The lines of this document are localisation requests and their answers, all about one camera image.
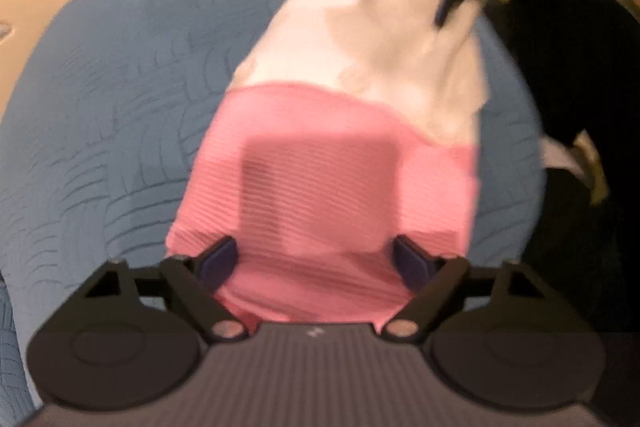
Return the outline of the blue quilted bedspread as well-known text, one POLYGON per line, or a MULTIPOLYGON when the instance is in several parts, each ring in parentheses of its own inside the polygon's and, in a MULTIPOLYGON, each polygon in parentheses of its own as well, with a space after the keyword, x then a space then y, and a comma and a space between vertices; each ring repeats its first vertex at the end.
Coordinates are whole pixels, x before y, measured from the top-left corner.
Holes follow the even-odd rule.
MULTIPOLYGON (((52 20, 1 123, 1 421, 43 403, 35 333, 106 262, 155 267, 235 69, 285 0, 73 0, 52 20)), ((526 83, 482 14, 488 82, 468 252, 521 254, 544 191, 526 83)))

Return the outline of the pink and white sweater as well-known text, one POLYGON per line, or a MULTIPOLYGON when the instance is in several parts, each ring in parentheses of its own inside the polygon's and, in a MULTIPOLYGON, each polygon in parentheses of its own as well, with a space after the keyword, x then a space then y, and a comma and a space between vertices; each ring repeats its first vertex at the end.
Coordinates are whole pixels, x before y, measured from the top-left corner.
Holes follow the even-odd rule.
POLYGON ((285 0, 235 69, 168 232, 172 255, 226 236, 217 299, 247 326, 384 324, 411 294, 390 246, 470 246, 488 82, 466 0, 285 0))

